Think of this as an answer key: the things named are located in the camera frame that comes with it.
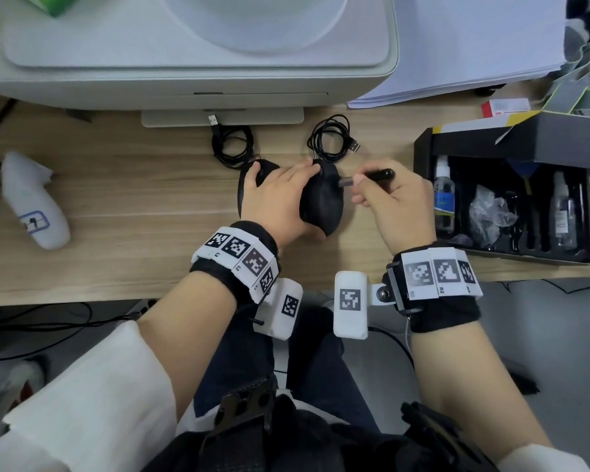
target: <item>green object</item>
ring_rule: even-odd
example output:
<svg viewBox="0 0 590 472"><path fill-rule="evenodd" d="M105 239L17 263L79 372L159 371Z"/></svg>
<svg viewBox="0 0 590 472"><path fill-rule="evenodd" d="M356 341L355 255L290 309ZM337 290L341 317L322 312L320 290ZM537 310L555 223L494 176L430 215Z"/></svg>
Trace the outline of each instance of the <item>green object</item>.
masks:
<svg viewBox="0 0 590 472"><path fill-rule="evenodd" d="M51 16L61 15L76 0L29 0Z"/></svg>

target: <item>hand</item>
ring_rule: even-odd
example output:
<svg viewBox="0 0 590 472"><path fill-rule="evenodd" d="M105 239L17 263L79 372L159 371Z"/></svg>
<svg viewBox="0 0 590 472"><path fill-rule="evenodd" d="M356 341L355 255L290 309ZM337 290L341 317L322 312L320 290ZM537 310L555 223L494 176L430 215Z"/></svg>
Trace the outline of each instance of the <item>hand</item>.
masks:
<svg viewBox="0 0 590 472"><path fill-rule="evenodd" d="M271 234L278 248L283 248L302 235L323 241L326 235L315 225L299 217L301 192L321 166L307 159L293 167L277 168L256 186L260 164L254 162L245 176L241 220L262 225Z"/></svg>
<svg viewBox="0 0 590 472"><path fill-rule="evenodd" d="M365 172L392 168L396 178L383 185ZM352 203L371 207L376 225L393 255L432 244L435 236L433 184L391 159L371 160L354 175Z"/></svg>

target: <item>fingernail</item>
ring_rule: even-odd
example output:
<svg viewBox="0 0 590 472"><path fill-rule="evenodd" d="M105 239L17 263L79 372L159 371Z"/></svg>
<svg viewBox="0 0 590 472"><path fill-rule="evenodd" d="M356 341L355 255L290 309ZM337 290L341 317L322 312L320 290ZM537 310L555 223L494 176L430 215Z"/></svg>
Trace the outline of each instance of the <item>fingernail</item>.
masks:
<svg viewBox="0 0 590 472"><path fill-rule="evenodd" d="M352 178L355 186L359 185L363 179L365 179L364 174L355 174L354 177Z"/></svg>

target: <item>person's left hand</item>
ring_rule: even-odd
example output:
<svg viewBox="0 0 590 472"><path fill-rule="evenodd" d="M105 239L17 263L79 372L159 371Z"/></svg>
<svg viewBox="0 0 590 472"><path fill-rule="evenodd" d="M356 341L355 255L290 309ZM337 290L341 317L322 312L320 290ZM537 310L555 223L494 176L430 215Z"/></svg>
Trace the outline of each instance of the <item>person's left hand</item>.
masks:
<svg viewBox="0 0 590 472"><path fill-rule="evenodd" d="M275 169L258 187L256 176L260 163L254 162L245 176L240 219L262 225L278 248L284 248L302 235L325 240L323 230L299 217L301 192L320 169L319 164L313 165L309 158L293 167Z"/></svg>

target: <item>white cable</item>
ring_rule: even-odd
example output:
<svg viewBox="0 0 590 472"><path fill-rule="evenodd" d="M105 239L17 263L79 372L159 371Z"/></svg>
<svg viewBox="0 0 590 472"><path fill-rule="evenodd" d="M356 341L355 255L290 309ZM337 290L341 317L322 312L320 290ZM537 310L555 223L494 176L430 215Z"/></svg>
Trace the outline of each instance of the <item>white cable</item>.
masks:
<svg viewBox="0 0 590 472"><path fill-rule="evenodd" d="M406 319L406 326L404 327L404 344L412 356L413 351L411 351L411 345L409 344L409 318Z"/></svg>

